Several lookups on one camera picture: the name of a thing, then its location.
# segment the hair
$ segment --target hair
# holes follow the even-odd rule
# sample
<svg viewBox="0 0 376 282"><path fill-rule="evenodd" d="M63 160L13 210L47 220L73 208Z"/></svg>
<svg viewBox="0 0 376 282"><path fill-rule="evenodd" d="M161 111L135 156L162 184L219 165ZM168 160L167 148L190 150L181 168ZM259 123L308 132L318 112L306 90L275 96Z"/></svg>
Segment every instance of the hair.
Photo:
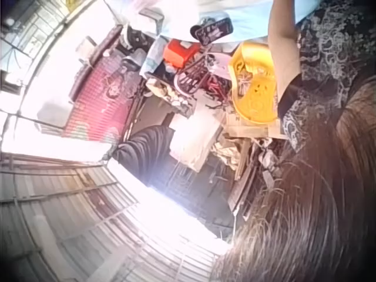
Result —
<svg viewBox="0 0 376 282"><path fill-rule="evenodd" d="M358 91L338 123L309 121L310 140L285 150L281 179L258 192L212 278L376 281L375 86Z"/></svg>

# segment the patterned blouse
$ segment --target patterned blouse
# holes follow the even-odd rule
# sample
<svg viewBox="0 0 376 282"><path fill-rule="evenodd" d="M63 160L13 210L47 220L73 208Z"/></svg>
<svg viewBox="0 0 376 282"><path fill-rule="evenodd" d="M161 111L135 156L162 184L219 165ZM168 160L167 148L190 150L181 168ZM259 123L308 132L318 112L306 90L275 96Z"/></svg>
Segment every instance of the patterned blouse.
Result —
<svg viewBox="0 0 376 282"><path fill-rule="evenodd" d="M283 130L295 150L307 138L308 117L339 118L366 80L375 85L375 16L359 2L323 0L301 23L301 73L278 104Z"/></svg>

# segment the cell phone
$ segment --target cell phone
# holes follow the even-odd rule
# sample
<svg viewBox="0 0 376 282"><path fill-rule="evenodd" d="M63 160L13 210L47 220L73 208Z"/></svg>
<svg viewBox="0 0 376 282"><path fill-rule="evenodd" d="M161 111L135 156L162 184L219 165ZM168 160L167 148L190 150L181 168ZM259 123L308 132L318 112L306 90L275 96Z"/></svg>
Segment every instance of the cell phone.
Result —
<svg viewBox="0 0 376 282"><path fill-rule="evenodd" d="M213 22L206 26L201 27L200 29L195 28L194 37L200 41L201 45L207 46L210 43L225 37L234 32L234 27L230 18L224 18L220 21Z"/></svg>

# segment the red object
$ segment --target red object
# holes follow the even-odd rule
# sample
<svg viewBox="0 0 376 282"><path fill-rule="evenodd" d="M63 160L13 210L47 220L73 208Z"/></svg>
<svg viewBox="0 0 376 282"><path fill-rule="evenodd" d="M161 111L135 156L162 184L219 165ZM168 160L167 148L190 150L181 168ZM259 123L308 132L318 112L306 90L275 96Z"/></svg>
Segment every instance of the red object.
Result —
<svg viewBox="0 0 376 282"><path fill-rule="evenodd" d="M177 68L182 68L186 62L200 50L199 43L192 43L185 48L179 40L172 39L164 49L163 58Z"/></svg>
<svg viewBox="0 0 376 282"><path fill-rule="evenodd" d="M78 94L64 137L116 143L127 122L141 76L124 72L124 56L115 50L95 65Z"/></svg>

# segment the yellow plastic container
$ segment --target yellow plastic container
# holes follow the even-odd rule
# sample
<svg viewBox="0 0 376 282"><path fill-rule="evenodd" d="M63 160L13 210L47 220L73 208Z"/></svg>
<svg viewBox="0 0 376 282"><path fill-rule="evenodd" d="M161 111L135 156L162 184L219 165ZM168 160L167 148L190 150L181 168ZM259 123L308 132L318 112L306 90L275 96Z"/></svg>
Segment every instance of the yellow plastic container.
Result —
<svg viewBox="0 0 376 282"><path fill-rule="evenodd" d="M238 78L243 70L252 73L251 86L239 95ZM232 80L232 99L236 112L245 120L266 124L277 119L274 98L277 83L273 60L265 44L243 42L235 51L229 72Z"/></svg>

